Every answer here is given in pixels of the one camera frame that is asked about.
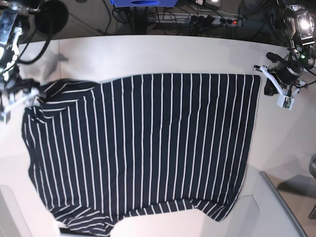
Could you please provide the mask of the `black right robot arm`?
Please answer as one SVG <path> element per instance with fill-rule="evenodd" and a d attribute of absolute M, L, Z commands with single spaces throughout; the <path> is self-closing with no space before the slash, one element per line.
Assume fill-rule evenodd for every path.
<path fill-rule="evenodd" d="M 20 90 L 38 87 L 32 79 L 23 81 L 19 73 L 19 64 L 33 64 L 44 54 L 53 35 L 52 17 L 43 13 L 42 0 L 2 0 L 0 2 L 0 94 L 16 94 Z M 40 25 L 48 21 L 47 40 L 35 59 L 21 60 L 24 51 L 19 50 L 19 40 L 29 34 L 29 15 L 43 17 Z"/>

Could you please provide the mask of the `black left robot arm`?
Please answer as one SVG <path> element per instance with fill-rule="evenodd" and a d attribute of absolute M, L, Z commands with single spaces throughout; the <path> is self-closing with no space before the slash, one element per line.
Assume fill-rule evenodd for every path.
<path fill-rule="evenodd" d="M 276 85 L 268 79 L 265 94 L 280 94 L 281 89 L 291 96 L 292 88 L 300 90 L 315 83 L 299 82 L 303 72 L 315 75 L 312 72 L 316 64 L 315 22 L 304 0 L 277 0 L 276 5 L 280 14 L 278 31 L 285 39 L 288 54 L 284 58 L 272 52 L 266 54 L 267 59 L 275 64 L 267 71 L 276 80 Z"/>

